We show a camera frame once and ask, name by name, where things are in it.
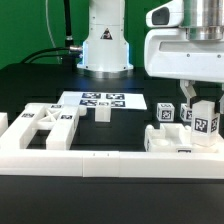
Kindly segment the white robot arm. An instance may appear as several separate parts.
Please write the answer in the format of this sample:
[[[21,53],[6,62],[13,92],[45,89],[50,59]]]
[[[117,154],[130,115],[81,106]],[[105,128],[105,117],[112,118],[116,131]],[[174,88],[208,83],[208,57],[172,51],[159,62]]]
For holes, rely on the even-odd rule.
[[[89,35],[80,69],[104,78],[132,68],[124,39],[125,0],[90,0]],[[224,90],[224,0],[170,0],[146,14],[144,67],[151,77],[180,81],[188,102],[196,81]],[[224,114],[224,95],[219,111]]]

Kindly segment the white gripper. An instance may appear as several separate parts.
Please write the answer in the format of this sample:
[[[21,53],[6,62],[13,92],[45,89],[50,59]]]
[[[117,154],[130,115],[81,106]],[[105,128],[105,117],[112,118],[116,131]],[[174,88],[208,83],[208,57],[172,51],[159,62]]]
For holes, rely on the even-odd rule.
[[[219,113],[224,114],[224,39],[189,41],[182,29],[151,30],[144,44],[144,66],[149,76],[183,79],[180,88],[189,108],[196,97],[194,81],[222,83]]]

